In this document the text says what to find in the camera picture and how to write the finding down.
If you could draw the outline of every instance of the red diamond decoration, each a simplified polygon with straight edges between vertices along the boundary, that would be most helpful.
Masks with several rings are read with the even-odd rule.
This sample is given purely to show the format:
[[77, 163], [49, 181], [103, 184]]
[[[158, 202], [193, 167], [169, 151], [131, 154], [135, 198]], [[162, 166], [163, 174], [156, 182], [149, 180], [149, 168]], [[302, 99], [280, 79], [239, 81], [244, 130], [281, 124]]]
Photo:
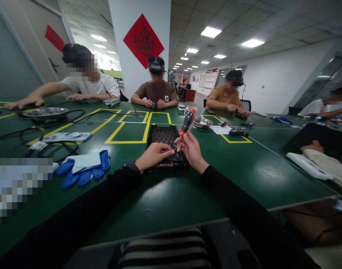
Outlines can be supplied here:
[[136, 20], [123, 41], [145, 69], [148, 68], [149, 57], [157, 57], [164, 51], [164, 47], [143, 14]]

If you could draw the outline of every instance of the phone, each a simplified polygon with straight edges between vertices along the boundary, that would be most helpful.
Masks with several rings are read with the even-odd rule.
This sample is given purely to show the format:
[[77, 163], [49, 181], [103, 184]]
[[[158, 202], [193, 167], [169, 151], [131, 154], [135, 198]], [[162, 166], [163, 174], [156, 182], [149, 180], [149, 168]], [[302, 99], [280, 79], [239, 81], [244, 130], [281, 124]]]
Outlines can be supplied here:
[[215, 112], [213, 112], [212, 110], [206, 108], [206, 111], [209, 113], [209, 114], [215, 114]]

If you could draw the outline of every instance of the white pillar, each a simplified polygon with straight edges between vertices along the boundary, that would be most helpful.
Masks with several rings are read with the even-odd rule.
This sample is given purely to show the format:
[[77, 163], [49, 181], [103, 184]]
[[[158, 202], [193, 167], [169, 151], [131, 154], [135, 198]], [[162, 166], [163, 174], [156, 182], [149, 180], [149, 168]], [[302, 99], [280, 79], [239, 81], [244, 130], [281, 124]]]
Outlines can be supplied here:
[[109, 4], [125, 93], [130, 99], [142, 83], [150, 80], [150, 74], [123, 39], [143, 14], [164, 47], [159, 56], [164, 60], [165, 70], [168, 71], [171, 0], [109, 0]]

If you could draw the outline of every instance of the yellow t-shirt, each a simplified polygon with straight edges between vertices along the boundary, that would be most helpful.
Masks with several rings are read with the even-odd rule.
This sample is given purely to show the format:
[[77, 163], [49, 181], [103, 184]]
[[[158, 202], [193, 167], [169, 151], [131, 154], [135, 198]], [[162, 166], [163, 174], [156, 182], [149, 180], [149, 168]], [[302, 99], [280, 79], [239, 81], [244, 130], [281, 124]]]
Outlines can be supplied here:
[[215, 87], [208, 97], [213, 96], [217, 101], [223, 102], [223, 103], [230, 103], [236, 106], [241, 106], [241, 101], [239, 100], [239, 93], [224, 93], [224, 84], [218, 87]]

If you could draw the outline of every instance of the striped shirt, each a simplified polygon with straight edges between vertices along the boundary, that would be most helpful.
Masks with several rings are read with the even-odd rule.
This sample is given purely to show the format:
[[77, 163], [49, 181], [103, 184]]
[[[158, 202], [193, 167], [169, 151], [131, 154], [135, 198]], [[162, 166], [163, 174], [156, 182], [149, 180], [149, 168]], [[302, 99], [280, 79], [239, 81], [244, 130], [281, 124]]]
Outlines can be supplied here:
[[121, 245], [117, 268], [212, 268], [199, 228], [152, 236]]

